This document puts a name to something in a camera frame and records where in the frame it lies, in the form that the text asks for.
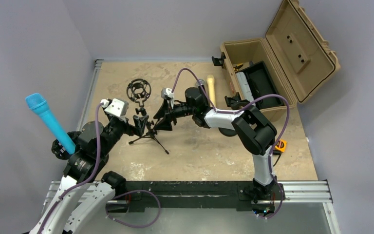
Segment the black tripod mic stand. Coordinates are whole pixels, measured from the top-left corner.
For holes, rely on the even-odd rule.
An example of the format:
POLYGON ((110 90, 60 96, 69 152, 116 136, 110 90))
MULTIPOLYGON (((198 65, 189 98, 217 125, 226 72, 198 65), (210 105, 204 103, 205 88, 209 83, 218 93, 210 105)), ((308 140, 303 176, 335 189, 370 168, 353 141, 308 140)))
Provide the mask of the black tripod mic stand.
MULTIPOLYGON (((148 81, 142 78, 136 78, 132 80, 126 89, 127 97, 134 103, 137 103, 139 105, 138 108, 135 108, 136 115, 137 116, 144 116, 147 115, 147 111, 145 109, 144 102, 147 101, 150 98, 151 95, 151 85, 148 81)), ((159 140, 156 138, 156 135, 158 134, 156 130, 152 128, 154 125, 153 121, 147 122, 146 128, 147 132, 140 136, 139 138, 132 140, 129 142, 129 145, 134 144, 136 141, 143 139, 143 138, 150 138, 153 139, 155 142, 157 142, 165 151, 166 154, 169 155, 169 151, 164 148, 164 146, 159 142, 159 140)))

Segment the black grey microphone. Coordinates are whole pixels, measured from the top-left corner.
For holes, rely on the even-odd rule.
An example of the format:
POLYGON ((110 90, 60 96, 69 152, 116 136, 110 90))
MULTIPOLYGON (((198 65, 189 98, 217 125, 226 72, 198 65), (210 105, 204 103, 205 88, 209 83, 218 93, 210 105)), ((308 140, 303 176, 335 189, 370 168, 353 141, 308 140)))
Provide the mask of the black grey microphone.
POLYGON ((206 81, 205 81, 205 80, 203 80, 203 79, 198 79, 198 81, 196 81, 196 83, 195 83, 195 86, 196 86, 196 87, 199 87, 199 86, 203 86, 203 87, 205 87, 205 84, 206 84, 206 81))

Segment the cream microphone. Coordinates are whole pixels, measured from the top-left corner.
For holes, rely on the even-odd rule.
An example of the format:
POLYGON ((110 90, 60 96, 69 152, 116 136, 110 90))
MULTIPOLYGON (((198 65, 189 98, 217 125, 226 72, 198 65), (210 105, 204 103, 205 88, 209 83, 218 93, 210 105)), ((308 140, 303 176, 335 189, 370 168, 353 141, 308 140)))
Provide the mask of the cream microphone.
POLYGON ((212 106, 216 107, 216 95, 215 95, 215 78, 213 75, 208 75, 206 77, 207 87, 208 87, 208 96, 212 103, 212 106))

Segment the round base mic stand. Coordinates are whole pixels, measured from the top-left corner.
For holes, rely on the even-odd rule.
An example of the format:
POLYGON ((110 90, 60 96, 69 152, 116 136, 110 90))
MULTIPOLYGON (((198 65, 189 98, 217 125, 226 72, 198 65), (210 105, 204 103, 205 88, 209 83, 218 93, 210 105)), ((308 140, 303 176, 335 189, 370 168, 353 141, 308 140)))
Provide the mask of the round base mic stand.
MULTIPOLYGON (((242 99, 238 92, 232 97, 225 96, 224 99, 225 99, 227 107, 230 107, 232 110, 240 110, 241 108, 243 108, 245 105, 247 105, 250 102, 247 99, 242 99)), ((219 129, 219 132, 223 136, 234 137, 237 135, 237 133, 234 130, 225 129, 225 128, 218 128, 218 129, 219 129)))

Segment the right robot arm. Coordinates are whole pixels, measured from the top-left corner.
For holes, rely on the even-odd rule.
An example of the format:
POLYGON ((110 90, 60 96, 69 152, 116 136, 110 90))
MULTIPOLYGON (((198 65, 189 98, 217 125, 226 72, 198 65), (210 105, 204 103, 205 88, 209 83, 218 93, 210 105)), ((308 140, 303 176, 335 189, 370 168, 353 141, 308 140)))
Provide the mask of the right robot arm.
POLYGON ((185 101, 180 104, 174 104, 174 94, 170 88, 162 90, 162 98, 163 103, 153 117, 157 120, 156 130, 172 131, 178 118, 191 116, 199 127, 233 131, 253 157, 255 174, 250 197, 254 202, 263 198, 271 198, 273 188, 277 186, 280 199, 284 200, 284 189, 277 181, 271 158, 282 133, 278 133, 275 126, 255 106, 256 102, 267 98, 280 98, 283 103, 288 104, 284 97, 268 94, 247 103, 237 111, 210 107, 207 93, 202 87, 187 88, 185 101))

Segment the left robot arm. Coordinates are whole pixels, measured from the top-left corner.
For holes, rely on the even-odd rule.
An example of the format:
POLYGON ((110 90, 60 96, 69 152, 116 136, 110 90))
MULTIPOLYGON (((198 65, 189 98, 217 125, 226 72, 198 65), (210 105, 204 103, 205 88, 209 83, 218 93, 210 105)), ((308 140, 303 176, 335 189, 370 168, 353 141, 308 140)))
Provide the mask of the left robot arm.
POLYGON ((122 135, 142 136, 149 118, 133 116, 131 125, 126 118, 110 114, 107 117, 106 126, 95 120, 85 124, 81 131, 68 133, 76 145, 73 155, 63 152, 57 140, 53 142, 53 153, 66 160, 67 165, 48 208, 30 231, 32 234, 76 234, 107 201, 121 199, 127 192, 126 179, 110 171, 84 196, 122 135))

